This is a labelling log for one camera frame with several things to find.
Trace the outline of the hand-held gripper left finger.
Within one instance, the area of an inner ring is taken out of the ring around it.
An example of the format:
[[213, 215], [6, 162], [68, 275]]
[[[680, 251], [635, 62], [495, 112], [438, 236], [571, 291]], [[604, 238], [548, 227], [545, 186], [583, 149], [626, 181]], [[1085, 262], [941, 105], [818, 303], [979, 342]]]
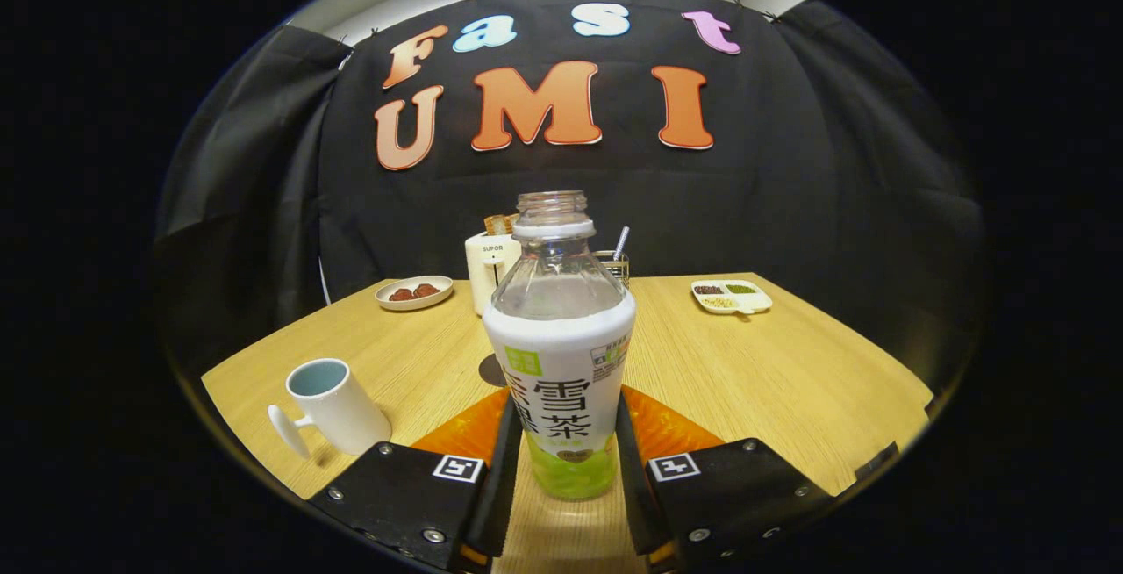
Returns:
[[489, 573], [502, 556], [522, 429], [506, 389], [411, 446], [380, 441], [311, 505], [426, 573]]

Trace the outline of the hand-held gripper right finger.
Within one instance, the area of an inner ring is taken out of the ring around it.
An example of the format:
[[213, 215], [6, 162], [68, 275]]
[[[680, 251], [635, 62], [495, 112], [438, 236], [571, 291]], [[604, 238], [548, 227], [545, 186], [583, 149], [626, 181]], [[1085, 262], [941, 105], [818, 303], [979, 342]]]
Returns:
[[615, 414], [626, 518], [649, 573], [733, 573], [834, 498], [765, 441], [722, 441], [634, 389]]

